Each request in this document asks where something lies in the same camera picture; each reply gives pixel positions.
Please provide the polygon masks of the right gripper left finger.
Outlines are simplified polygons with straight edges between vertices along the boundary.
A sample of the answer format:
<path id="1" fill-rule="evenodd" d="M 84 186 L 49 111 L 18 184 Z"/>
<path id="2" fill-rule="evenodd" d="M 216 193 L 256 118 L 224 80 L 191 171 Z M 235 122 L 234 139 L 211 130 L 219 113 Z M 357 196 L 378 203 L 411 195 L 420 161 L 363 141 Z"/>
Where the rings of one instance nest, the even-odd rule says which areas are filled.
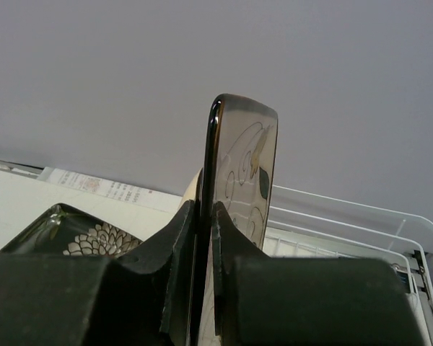
<path id="1" fill-rule="evenodd" d="M 0 345 L 187 345 L 194 213 L 117 258 L 0 252 Z"/>

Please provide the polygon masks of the cream floral square plate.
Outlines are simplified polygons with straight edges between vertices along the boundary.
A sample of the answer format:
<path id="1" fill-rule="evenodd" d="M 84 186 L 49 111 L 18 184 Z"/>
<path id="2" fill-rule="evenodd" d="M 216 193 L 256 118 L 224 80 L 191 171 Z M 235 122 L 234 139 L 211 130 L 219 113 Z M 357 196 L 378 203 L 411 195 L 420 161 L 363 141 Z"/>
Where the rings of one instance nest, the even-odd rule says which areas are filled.
<path id="1" fill-rule="evenodd" d="M 221 202 L 232 225 L 257 248 L 263 247 L 271 202 L 278 135 L 272 108 L 235 94 L 213 101 L 204 166 L 196 183 L 197 244 L 194 260 L 190 345 L 215 345 L 211 214 Z"/>

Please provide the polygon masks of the pink cream round plate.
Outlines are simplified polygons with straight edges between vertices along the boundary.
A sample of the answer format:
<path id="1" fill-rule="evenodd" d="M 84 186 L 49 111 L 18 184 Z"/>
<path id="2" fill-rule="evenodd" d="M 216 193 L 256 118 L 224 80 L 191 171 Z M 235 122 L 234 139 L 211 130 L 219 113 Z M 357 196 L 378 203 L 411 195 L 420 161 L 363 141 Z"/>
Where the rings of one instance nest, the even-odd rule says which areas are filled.
<path id="1" fill-rule="evenodd" d="M 186 188 L 186 190 L 185 190 L 185 192 L 181 198 L 179 207 L 181 207 L 188 200 L 196 200 L 196 198 L 198 197 L 199 183 L 201 181 L 202 171 L 203 171 L 203 169 L 199 169 L 198 172 L 196 173 L 196 175 L 191 180 L 190 184 Z"/>

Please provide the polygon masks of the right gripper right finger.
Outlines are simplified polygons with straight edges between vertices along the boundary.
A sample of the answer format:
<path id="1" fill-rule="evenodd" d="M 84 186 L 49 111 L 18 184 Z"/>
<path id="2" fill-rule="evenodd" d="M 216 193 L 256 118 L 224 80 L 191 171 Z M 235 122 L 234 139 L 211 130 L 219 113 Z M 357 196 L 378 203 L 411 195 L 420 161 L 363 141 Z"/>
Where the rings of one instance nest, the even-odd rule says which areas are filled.
<path id="1" fill-rule="evenodd" d="M 223 345 L 417 345 L 393 268 L 373 258 L 269 257 L 213 207 L 215 332 Z"/>

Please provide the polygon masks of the black floral square plate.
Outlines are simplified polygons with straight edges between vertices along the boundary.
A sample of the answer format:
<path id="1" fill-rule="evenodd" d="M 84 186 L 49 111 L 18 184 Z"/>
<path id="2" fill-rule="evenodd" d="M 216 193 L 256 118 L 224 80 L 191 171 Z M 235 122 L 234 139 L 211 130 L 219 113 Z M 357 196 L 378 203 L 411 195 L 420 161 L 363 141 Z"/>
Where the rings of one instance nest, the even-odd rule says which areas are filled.
<path id="1" fill-rule="evenodd" d="M 121 257 L 142 240 L 70 205 L 52 205 L 2 249 L 4 254 Z"/>

